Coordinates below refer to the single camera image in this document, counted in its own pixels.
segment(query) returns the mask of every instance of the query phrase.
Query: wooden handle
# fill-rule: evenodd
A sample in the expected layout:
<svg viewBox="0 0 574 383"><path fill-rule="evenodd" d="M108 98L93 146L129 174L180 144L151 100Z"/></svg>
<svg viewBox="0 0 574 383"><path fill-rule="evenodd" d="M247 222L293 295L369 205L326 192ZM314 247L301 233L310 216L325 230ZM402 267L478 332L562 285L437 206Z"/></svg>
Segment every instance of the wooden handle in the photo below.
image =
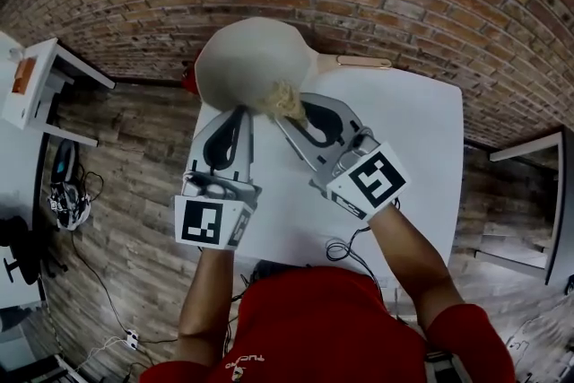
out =
<svg viewBox="0 0 574 383"><path fill-rule="evenodd" d="M393 63L384 57L345 57L339 55L336 58L338 65L354 65L357 67L373 67L376 69L390 69Z"/></svg>

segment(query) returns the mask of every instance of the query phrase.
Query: person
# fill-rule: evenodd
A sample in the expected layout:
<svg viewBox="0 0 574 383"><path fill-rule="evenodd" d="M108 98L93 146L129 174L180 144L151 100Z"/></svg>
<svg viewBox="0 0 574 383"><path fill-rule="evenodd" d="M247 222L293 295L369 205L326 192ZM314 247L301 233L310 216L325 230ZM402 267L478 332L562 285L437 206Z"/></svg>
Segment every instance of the person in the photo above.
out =
<svg viewBox="0 0 574 383"><path fill-rule="evenodd" d="M513 383L504 343L484 310L463 301L429 241L392 205L369 225L425 337L388 314L370 277L333 266L294 268L249 285L234 345L222 357L234 256L205 248L181 311L174 361L151 367L140 381L440 382L436 369L428 372L438 350L462 363L462 370L449 367L459 379L446 381Z"/></svg>

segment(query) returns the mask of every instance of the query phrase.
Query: white wall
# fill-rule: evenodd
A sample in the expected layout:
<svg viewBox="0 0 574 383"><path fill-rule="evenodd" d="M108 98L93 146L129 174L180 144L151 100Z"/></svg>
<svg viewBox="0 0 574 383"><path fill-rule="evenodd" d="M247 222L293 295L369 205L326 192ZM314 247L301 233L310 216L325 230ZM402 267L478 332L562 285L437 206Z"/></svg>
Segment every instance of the white wall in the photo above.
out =
<svg viewBox="0 0 574 383"><path fill-rule="evenodd" d="M7 57L14 47L19 44L0 32L0 113L12 89L16 64ZM0 118L0 219L18 214L31 226L41 142L40 131L21 130ZM14 283L10 282L4 258L13 262L10 249L0 247L0 308L39 301L38 284L26 284L20 270L12 271Z"/></svg>

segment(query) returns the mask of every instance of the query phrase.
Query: orange object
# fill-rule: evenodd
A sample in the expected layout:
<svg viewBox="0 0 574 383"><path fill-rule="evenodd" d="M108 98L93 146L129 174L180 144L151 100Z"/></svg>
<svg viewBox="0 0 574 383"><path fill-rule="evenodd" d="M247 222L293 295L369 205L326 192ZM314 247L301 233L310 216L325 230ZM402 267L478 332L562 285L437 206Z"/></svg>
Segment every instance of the orange object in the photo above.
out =
<svg viewBox="0 0 574 383"><path fill-rule="evenodd" d="M24 94L28 87L28 81L36 65L35 57L27 57L18 64L16 69L16 76L14 77L14 84L12 85L12 92Z"/></svg>

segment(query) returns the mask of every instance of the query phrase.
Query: white table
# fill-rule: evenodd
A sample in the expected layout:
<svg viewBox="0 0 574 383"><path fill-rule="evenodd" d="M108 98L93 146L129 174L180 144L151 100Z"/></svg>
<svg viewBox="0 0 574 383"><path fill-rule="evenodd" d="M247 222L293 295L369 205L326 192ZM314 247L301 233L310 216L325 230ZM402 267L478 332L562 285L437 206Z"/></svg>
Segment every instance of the white table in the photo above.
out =
<svg viewBox="0 0 574 383"><path fill-rule="evenodd" d="M116 84L108 77L101 74L93 67L85 64L66 49L57 44L57 39L49 39L38 43L24 50L23 58L34 57L36 64L28 81L28 86L24 94L9 92L4 101L2 118L13 125L24 129L29 126L49 135L56 135L64 139L70 139L81 144L97 146L98 141L83 135L70 133L56 126L52 126L46 121L37 117L40 99L46 97L48 92L60 92L64 83L73 83L74 80L63 74L58 74L52 65L56 57L61 57L76 69L89 75L94 80L100 82L108 88L114 88Z"/></svg>
<svg viewBox="0 0 574 383"><path fill-rule="evenodd" d="M302 91L344 101L380 142L390 142L412 178L411 186L400 196L401 211L447 263L462 182L461 91L396 69L356 67L321 74L305 82ZM219 113L204 104L196 133ZM336 264L327 261L325 245L329 240L348 241L365 224L310 187L310 176L310 168L287 144L279 128L267 116L255 116L251 177L263 192L237 254L290 265L338 265L363 272L349 259ZM371 233L358 236L353 249L377 278L393 278Z"/></svg>
<svg viewBox="0 0 574 383"><path fill-rule="evenodd" d="M556 147L558 150L558 193L552 227L552 245L546 254L540 253L533 265L512 257L511 253L494 254L481 248L474 256L479 260L504 266L523 274L543 279L546 284L558 286L565 293L574 291L574 133L563 126L558 133L547 135L529 143L493 152L491 161L502 161Z"/></svg>

